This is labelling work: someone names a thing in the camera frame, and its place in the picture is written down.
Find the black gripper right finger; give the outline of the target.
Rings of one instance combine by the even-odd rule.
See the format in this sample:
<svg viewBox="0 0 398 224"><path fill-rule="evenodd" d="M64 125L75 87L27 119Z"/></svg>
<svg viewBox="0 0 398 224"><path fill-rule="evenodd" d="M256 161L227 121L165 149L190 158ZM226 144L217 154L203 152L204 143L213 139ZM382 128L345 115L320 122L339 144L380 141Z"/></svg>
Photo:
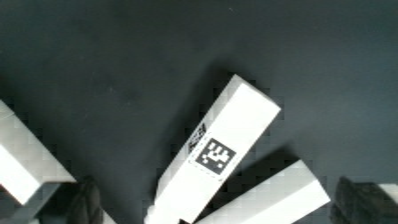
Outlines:
<svg viewBox="0 0 398 224"><path fill-rule="evenodd" d="M354 182L339 178L332 224L398 224L398 184Z"/></svg>

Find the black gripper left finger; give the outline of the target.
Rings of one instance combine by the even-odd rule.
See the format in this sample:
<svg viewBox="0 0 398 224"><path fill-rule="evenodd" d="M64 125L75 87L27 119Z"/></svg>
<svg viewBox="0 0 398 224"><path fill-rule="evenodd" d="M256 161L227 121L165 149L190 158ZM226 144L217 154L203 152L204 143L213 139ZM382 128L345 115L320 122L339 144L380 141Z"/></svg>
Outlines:
<svg viewBox="0 0 398 224"><path fill-rule="evenodd" d="M103 224L100 189L91 176L62 186L57 203L60 224Z"/></svg>

